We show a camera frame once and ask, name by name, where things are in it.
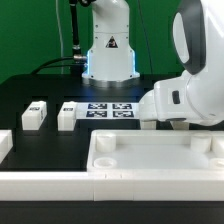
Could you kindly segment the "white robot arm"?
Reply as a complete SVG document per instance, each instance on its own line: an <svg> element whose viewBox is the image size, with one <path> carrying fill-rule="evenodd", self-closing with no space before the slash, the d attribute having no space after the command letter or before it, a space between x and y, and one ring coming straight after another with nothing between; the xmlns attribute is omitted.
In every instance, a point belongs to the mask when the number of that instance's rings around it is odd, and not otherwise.
<svg viewBox="0 0 224 224"><path fill-rule="evenodd" d="M93 11L93 45L83 81L102 87L137 80L125 0L81 0ZM224 121L224 0L181 0L172 40L184 71L158 81L139 102L142 121L211 126Z"/></svg>

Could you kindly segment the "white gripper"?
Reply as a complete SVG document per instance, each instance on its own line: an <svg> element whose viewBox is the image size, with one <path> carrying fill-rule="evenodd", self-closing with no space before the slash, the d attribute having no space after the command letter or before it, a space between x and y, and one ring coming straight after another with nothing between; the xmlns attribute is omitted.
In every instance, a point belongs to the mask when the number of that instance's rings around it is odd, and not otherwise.
<svg viewBox="0 0 224 224"><path fill-rule="evenodd" d="M149 120L187 120L193 116L193 110L186 97L186 81L168 79L158 81L154 88L139 101L139 118L142 130L155 130L156 122ZM189 124L171 121L174 130L188 130Z"/></svg>

